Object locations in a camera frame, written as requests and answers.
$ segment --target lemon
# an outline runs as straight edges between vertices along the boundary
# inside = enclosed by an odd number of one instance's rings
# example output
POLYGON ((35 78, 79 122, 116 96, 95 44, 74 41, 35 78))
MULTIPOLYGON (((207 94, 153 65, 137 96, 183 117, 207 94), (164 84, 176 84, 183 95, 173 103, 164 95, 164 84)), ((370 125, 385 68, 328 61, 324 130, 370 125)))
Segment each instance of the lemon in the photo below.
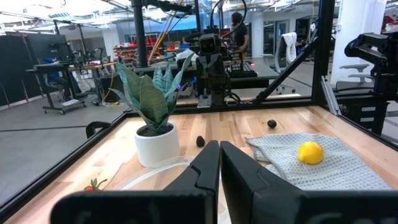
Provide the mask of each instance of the lemon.
POLYGON ((322 146, 313 141, 305 142, 298 149, 297 157, 306 164, 318 164, 323 159, 322 146))

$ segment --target plant leaf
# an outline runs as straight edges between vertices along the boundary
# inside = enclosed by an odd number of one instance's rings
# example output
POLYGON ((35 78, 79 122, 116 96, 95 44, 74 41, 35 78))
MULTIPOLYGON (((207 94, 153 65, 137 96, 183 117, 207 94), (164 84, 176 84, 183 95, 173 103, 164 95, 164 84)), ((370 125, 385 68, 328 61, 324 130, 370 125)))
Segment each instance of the plant leaf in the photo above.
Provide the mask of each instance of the plant leaf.
POLYGON ((167 91, 165 90, 165 83, 163 81, 163 72, 162 69, 159 66, 156 66, 155 71, 154 71, 154 78, 152 80, 154 82, 154 86, 160 90, 167 91))
POLYGON ((173 78, 174 77, 173 77, 172 68, 170 66, 170 63, 167 63, 166 72, 164 73, 164 76, 163 76, 163 82, 165 84, 165 91, 163 91, 163 94, 166 94, 167 91, 172 86, 173 78))
POLYGON ((182 79, 182 74, 184 73, 184 70, 189 66, 189 64, 191 63, 191 58, 195 53, 192 53, 191 55, 189 55, 184 63, 182 64, 182 68, 181 71, 179 71, 177 73, 177 75, 174 77, 174 80, 172 82, 172 85, 170 86, 169 90, 167 90, 167 93, 164 95, 166 98, 169 97, 175 89, 177 89, 177 86, 180 84, 181 79, 182 79))
POLYGON ((159 89, 157 89, 149 76, 145 75, 140 87, 141 111, 145 117, 160 124, 165 115, 169 112, 166 99, 159 89))
POLYGON ((159 126, 157 123, 155 123, 155 122, 151 121, 149 118, 145 117, 145 115, 141 112, 141 110, 136 105, 134 105, 130 101, 128 101, 122 92, 120 92, 119 90, 112 89, 112 88, 110 88, 110 90, 112 90, 114 93, 116 93, 120 97, 120 100, 125 102, 125 104, 127 104, 133 111, 137 112, 139 114, 139 116, 141 116, 141 118, 143 118, 143 120, 149 127, 151 127, 151 126, 158 127, 159 126))
POLYGON ((131 101, 139 107, 139 86, 142 79, 122 63, 117 64, 116 70, 118 71, 122 82, 130 91, 131 101))
POLYGON ((157 132, 157 133, 162 132, 162 128, 166 127, 167 122, 169 121, 169 117, 173 114, 175 107, 177 105, 178 93, 179 93, 179 91, 176 94, 173 94, 167 98, 167 107, 169 109, 169 112, 167 113, 163 122, 161 122, 161 124, 159 125, 159 127, 156 129, 155 132, 157 132))

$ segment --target floor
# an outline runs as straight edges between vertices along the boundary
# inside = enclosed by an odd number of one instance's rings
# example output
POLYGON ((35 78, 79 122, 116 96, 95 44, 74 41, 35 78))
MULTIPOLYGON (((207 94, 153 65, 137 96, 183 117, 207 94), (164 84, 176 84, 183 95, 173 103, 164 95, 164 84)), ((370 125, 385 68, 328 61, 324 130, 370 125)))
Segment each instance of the floor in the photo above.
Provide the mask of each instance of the floor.
MULTIPOLYGON (((254 63, 254 69, 261 76, 264 75, 261 70, 272 62, 256 59, 254 63)), ((302 63, 283 85, 295 88, 296 93, 302 96, 311 95, 312 73, 313 64, 302 63)), ((89 88, 86 83, 79 85, 83 91, 89 88)), ((261 90, 234 92, 240 97, 250 97, 261 90)), ((284 93, 291 93, 291 89, 286 88, 284 93)), ((87 108, 76 107, 63 116, 56 111, 44 114, 41 107, 47 104, 45 98, 0 111, 0 204, 81 146, 86 141, 84 126, 92 121, 111 122, 127 109, 126 105, 98 107, 89 103, 90 100, 86 100, 87 108), (17 129, 34 130, 6 131, 17 129)), ((391 104, 389 110, 398 110, 398 104, 391 104)), ((394 126, 398 119, 388 119, 391 122, 385 124, 384 134, 398 139, 397 127, 394 126)))

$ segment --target strawberry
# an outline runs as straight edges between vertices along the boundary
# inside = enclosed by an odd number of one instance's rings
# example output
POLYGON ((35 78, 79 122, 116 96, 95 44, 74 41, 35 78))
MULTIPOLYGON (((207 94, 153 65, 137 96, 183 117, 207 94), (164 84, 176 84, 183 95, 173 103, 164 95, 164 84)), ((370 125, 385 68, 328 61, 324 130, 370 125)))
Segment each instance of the strawberry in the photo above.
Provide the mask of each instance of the strawberry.
POLYGON ((97 184, 97 178, 95 178, 94 180, 91 180, 91 185, 85 187, 83 190, 84 191, 101 191, 99 189, 99 187, 105 181, 107 181, 107 179, 104 179, 103 181, 101 181, 100 183, 97 184))
POLYGON ((95 189, 92 186, 87 186, 84 188, 84 191, 95 191, 95 189))

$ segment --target small black ball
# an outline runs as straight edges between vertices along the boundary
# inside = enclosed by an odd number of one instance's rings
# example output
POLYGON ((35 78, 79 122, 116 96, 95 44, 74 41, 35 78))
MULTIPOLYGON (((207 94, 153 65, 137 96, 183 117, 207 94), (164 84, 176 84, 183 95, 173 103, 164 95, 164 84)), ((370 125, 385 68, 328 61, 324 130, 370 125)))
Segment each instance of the small black ball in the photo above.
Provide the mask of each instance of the small black ball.
POLYGON ((198 147, 203 147, 205 146, 205 139, 202 136, 197 137, 197 146, 198 147))
POLYGON ((270 128, 275 128, 276 127, 276 121, 274 120, 274 119, 270 119, 268 122, 267 122, 267 125, 268 125, 268 127, 270 127, 270 128))

